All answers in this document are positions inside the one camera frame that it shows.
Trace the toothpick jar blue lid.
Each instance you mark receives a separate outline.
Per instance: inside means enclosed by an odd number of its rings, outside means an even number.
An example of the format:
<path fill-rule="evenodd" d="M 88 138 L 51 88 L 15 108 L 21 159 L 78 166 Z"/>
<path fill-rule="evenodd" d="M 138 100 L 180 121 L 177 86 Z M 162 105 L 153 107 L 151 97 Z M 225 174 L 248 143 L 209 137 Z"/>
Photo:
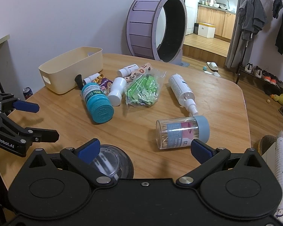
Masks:
<path fill-rule="evenodd" d="M 156 121 L 156 142 L 160 150 L 188 147 L 194 139 L 206 143 L 209 137 L 210 126 L 202 115 Z"/>

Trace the teal cap medicine bottle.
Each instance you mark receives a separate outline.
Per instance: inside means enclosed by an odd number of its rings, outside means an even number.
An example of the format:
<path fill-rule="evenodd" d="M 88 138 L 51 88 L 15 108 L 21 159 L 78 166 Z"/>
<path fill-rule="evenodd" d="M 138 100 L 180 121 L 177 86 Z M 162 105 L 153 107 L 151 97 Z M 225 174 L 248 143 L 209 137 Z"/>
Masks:
<path fill-rule="evenodd" d="M 97 83 L 87 83 L 82 88 L 81 96 L 94 122 L 103 124 L 112 119 L 114 108 Z"/>

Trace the clear white spray bottle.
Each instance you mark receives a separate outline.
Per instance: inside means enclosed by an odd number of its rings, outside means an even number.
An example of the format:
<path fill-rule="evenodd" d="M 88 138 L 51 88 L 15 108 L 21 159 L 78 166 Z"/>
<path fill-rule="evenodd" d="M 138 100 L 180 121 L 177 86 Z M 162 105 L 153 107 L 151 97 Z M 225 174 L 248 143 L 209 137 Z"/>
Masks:
<path fill-rule="evenodd" d="M 186 81 L 179 74 L 174 74 L 169 78 L 169 85 L 179 103 L 191 116 L 199 114 L 195 103 L 195 95 Z"/>

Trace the purple snack packet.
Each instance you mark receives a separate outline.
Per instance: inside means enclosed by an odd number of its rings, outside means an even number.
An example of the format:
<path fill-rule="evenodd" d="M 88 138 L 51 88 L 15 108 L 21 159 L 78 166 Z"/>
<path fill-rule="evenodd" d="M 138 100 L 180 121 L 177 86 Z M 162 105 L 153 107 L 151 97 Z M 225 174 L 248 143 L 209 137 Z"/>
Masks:
<path fill-rule="evenodd" d="M 100 74 L 93 82 L 100 86 L 105 95 L 110 93 L 113 81 L 106 78 L 103 74 Z"/>

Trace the white wide plastic bottle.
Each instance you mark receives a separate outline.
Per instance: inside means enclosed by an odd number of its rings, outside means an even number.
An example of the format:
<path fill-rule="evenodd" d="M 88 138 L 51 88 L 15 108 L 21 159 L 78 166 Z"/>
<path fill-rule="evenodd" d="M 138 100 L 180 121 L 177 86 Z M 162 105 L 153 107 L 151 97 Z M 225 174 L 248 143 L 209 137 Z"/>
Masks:
<path fill-rule="evenodd" d="M 123 98 L 123 90 L 127 82 L 124 78 L 117 77 L 113 81 L 110 92 L 108 94 L 108 99 L 112 106 L 119 106 Z"/>

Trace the green floss picks bag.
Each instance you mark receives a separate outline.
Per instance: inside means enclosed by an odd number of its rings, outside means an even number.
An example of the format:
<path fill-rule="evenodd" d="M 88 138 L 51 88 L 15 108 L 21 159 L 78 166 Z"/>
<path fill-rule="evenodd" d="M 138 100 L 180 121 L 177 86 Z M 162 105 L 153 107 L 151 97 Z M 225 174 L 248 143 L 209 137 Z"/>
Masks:
<path fill-rule="evenodd" d="M 160 96 L 166 71 L 157 69 L 146 70 L 137 76 L 125 90 L 127 106 L 153 106 Z"/>

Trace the white small pill bottle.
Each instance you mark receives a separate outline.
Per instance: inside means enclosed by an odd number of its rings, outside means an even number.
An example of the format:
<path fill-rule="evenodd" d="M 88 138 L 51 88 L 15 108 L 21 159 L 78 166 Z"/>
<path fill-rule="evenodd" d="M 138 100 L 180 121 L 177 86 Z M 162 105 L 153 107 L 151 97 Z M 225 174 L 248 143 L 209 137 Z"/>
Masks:
<path fill-rule="evenodd" d="M 139 66 L 137 64 L 128 65 L 128 66 L 125 66 L 122 69 L 119 69 L 117 71 L 117 75 L 118 75 L 118 77 L 125 78 L 127 76 L 130 76 L 131 73 L 133 71 L 137 70 L 138 68 L 139 68 Z"/>

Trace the pink patterned tube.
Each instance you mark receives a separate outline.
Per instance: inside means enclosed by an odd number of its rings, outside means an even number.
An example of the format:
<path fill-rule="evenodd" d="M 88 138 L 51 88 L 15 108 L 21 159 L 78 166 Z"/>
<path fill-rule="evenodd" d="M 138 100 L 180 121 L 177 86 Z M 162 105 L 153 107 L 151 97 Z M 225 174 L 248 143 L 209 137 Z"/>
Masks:
<path fill-rule="evenodd" d="M 133 82 L 138 76 L 143 75 L 146 71 L 150 71 L 152 69 L 152 65 L 150 63 L 144 64 L 142 67 L 133 70 L 129 76 L 125 77 L 127 83 Z"/>

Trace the small white dropper bottle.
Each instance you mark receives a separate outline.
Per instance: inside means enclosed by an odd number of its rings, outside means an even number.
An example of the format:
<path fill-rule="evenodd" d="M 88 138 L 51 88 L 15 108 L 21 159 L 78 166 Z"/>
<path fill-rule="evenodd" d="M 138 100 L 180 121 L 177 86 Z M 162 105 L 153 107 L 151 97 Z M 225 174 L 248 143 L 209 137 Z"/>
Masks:
<path fill-rule="evenodd" d="M 88 76 L 87 78 L 85 78 L 84 80 L 83 80 L 83 83 L 84 83 L 84 85 L 86 85 L 86 84 L 88 84 L 88 83 L 91 83 L 92 81 L 94 81 L 96 78 L 98 78 L 100 76 L 100 74 L 99 73 L 95 73 L 95 74 L 93 74 L 93 75 L 91 75 L 91 76 Z"/>

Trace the clear round lid container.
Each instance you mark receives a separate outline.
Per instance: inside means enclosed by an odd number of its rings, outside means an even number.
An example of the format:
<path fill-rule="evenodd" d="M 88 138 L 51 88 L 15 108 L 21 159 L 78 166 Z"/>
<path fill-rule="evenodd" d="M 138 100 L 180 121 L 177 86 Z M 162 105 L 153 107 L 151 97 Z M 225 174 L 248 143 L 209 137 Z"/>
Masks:
<path fill-rule="evenodd" d="M 90 165 L 115 180 L 132 179 L 134 176 L 134 167 L 130 157 L 123 150 L 113 145 L 101 145 L 100 153 Z"/>

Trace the beige plastic storage bin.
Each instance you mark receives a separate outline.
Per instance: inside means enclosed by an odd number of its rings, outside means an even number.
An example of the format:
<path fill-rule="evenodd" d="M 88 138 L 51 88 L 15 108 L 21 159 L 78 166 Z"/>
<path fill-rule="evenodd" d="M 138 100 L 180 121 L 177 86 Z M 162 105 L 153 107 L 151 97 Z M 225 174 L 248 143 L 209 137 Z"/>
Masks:
<path fill-rule="evenodd" d="M 75 77 L 86 78 L 103 69 L 103 49 L 78 47 L 39 66 L 45 86 L 56 94 L 65 94 L 77 84 Z"/>

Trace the white slipper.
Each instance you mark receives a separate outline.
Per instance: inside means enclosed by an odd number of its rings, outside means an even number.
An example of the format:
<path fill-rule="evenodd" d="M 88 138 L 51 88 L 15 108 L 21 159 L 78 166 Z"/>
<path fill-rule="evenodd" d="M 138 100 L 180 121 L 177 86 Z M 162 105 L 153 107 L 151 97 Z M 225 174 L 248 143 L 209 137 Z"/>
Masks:
<path fill-rule="evenodd" d="M 204 71 L 206 74 L 208 74 L 208 75 L 213 75 L 213 76 L 216 76 L 216 77 L 221 77 L 220 76 L 220 74 L 218 73 L 218 72 L 213 72 L 213 73 L 211 73 L 211 72 L 209 72 L 209 71 Z"/>
<path fill-rule="evenodd" d="M 207 67 L 212 71 L 218 71 L 219 68 L 215 62 L 206 62 Z"/>

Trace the yellow duck toy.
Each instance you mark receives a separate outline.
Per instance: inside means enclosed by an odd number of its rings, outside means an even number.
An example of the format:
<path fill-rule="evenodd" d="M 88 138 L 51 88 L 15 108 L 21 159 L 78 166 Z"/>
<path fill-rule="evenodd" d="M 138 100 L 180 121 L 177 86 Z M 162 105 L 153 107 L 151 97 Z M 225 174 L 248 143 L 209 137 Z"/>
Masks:
<path fill-rule="evenodd" d="M 275 102 L 280 103 L 283 106 L 283 93 L 281 95 L 272 94 L 270 95 L 271 99 Z"/>

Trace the shoe row on rack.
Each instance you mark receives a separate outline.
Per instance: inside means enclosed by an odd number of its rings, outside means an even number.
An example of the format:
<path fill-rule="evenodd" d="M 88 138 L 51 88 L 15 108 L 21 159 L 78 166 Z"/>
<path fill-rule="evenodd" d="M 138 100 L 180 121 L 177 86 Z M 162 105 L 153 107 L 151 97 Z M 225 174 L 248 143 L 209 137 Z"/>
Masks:
<path fill-rule="evenodd" d="M 283 81 L 279 80 L 277 76 L 267 72 L 266 70 L 262 70 L 260 67 L 254 66 L 252 63 L 247 63 L 244 66 L 244 71 L 252 73 L 255 77 L 263 79 L 270 84 L 277 85 L 281 90 L 283 90 Z"/>

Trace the clothes rack with garments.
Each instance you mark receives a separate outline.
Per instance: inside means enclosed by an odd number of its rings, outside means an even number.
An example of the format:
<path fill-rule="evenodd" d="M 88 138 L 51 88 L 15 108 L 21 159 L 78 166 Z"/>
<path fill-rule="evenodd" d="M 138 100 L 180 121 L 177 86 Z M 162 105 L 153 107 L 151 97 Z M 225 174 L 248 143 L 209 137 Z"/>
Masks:
<path fill-rule="evenodd" d="M 266 12 L 261 0 L 244 0 L 244 3 L 238 12 L 242 33 L 242 54 L 238 61 L 255 63 L 283 79 L 283 8 L 275 18 L 273 7 Z"/>

